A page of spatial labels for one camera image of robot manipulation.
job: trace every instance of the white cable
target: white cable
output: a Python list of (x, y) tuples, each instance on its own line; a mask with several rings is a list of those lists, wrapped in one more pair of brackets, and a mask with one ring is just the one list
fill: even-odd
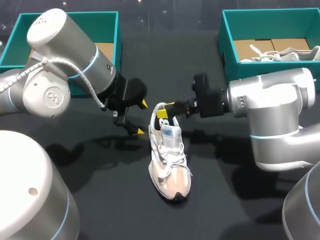
[(7, 83), (4, 86), (1, 86), (0, 94), (2, 94), (4, 91), (9, 89), (11, 86), (13, 86), (15, 83), (20, 81), (25, 76), (29, 75), (31, 72), (43, 67), (47, 62), (52, 63), (52, 64), (64, 64), (64, 65), (67, 65), (70, 68), (72, 68), (77, 74), (79, 74), (80, 78), (84, 81), (85, 85), (89, 89), (89, 92), (92, 95), (92, 97), (93, 97), (94, 101), (96, 102), (96, 104), (100, 108), (104, 108), (105, 107), (105, 105), (99, 100), (94, 88), (92, 87), (91, 83), (89, 82), (87, 77), (84, 75), (84, 73), (76, 65), (74, 65), (72, 62), (70, 62), (68, 60), (65, 60), (65, 59), (62, 59), (62, 58), (53, 58), (53, 59), (43, 58), (42, 62), (39, 62), (39, 63), (29, 67), (28, 69), (26, 69), (22, 73), (16, 75), (15, 79), (13, 81)]

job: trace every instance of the shoe logo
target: shoe logo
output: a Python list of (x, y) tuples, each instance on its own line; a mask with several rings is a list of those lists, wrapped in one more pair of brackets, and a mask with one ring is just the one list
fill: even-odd
[(163, 135), (168, 136), (168, 137), (173, 137), (172, 130), (170, 129), (163, 129), (162, 130)]

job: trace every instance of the robot logo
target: robot logo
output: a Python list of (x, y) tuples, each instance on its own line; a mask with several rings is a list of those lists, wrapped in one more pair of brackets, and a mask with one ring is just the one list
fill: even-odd
[(43, 95), (43, 101), (47, 107), (55, 109), (64, 102), (64, 94), (59, 87), (49, 87)]
[(59, 104), (59, 98), (57, 94), (54, 94), (52, 91), (48, 91), (46, 93), (46, 96), (51, 99), (53, 102), (55, 102), (57, 105)]

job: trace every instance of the shoe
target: shoe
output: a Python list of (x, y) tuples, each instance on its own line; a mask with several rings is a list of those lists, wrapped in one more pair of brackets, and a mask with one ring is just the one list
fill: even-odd
[(320, 46), (315, 46), (312, 50), (296, 50), (291, 47), (279, 52), (281, 58), (290, 54), (297, 55), (297, 60), (315, 61), (320, 60)]
[(189, 194), (192, 174), (187, 167), (181, 128), (176, 117), (157, 117), (157, 111), (164, 109), (164, 105), (164, 102), (156, 105), (149, 125), (149, 174), (155, 188), (163, 197), (181, 202)]
[(299, 61), (299, 55), (295, 51), (289, 51), (290, 48), (278, 52), (278, 51), (266, 51), (262, 53), (259, 49), (257, 49), (252, 44), (250, 45), (253, 51), (255, 51), (259, 57), (246, 58), (242, 60), (242, 63), (250, 63), (250, 62), (275, 62), (275, 61)]

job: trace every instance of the cardboard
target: cardboard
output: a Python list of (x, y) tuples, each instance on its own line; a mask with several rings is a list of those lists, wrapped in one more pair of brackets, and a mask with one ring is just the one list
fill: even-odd
[[(106, 43), (106, 42), (97, 42), (95, 45), (99, 48), (99, 50), (112, 62), (114, 58), (114, 44)], [(31, 49), (29, 57), (33, 53), (34, 49)]]
[(296, 50), (310, 50), (309, 45), (304, 38), (281, 38), (271, 39), (273, 47), (276, 51), (281, 52), (287, 48)]
[(251, 44), (255, 46), (257, 49), (259, 49), (260, 52), (262, 53), (275, 50), (271, 40), (249, 39), (249, 40), (235, 40), (233, 42), (235, 45), (235, 50), (238, 55), (239, 61), (242, 61), (244, 59), (259, 57), (259, 55), (255, 51), (253, 51), (252, 48), (250, 47)]

